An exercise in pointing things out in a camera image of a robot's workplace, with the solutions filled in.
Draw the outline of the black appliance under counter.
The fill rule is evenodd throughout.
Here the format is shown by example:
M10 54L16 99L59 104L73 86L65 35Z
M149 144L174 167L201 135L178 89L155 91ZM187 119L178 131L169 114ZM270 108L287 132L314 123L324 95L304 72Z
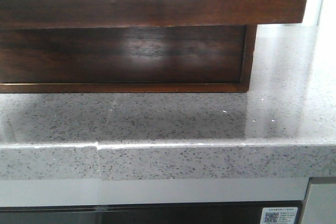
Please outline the black appliance under counter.
M301 201L2 207L1 223L260 223L263 208Z

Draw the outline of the white QR code sticker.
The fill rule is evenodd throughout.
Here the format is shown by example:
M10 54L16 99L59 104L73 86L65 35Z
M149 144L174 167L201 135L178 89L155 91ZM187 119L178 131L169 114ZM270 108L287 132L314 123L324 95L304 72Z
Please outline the white QR code sticker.
M294 224L298 207L263 208L260 224Z

